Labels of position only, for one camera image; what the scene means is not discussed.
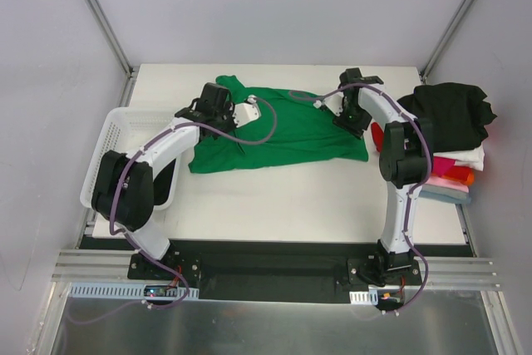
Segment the green t shirt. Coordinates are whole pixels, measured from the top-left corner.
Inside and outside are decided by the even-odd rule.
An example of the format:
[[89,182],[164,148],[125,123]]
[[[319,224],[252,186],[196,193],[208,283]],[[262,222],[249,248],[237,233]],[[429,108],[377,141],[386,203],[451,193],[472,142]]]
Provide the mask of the green t shirt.
[[236,76],[217,76],[215,82],[228,88],[237,103],[250,95],[269,103],[259,106],[261,117],[257,121],[237,129],[234,136],[246,141],[264,138],[273,126],[273,111],[277,113],[278,124],[272,137],[262,145],[244,145],[224,137],[203,140],[194,148],[189,163],[191,173],[253,170],[336,158],[368,161],[364,140],[335,126],[331,112],[294,100],[288,90],[244,86]]

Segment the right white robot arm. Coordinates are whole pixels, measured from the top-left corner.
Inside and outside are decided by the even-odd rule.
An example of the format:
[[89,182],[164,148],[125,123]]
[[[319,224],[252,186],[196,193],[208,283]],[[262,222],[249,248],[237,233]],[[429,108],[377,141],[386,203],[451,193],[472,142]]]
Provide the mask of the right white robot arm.
[[349,68],[339,77],[342,99],[334,106],[333,123],[363,136],[371,122],[383,132],[379,170],[387,183],[387,212],[381,238],[372,258],[357,269],[367,284],[393,284],[414,267],[412,226],[421,187],[432,170],[432,126],[393,100],[378,76],[364,76]]

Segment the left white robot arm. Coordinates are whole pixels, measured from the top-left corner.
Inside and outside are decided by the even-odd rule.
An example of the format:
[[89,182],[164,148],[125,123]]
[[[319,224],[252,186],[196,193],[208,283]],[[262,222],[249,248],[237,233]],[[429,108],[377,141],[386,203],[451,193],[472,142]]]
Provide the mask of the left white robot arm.
[[157,134],[128,151],[117,150],[106,138],[121,113],[117,108],[106,118],[81,202],[108,221],[111,235],[123,234],[133,243],[156,278],[167,279],[175,272],[175,251],[153,214],[173,200],[182,154],[207,138],[231,137],[256,121],[260,111],[254,98],[238,103],[227,88],[207,83],[189,106],[165,119]]

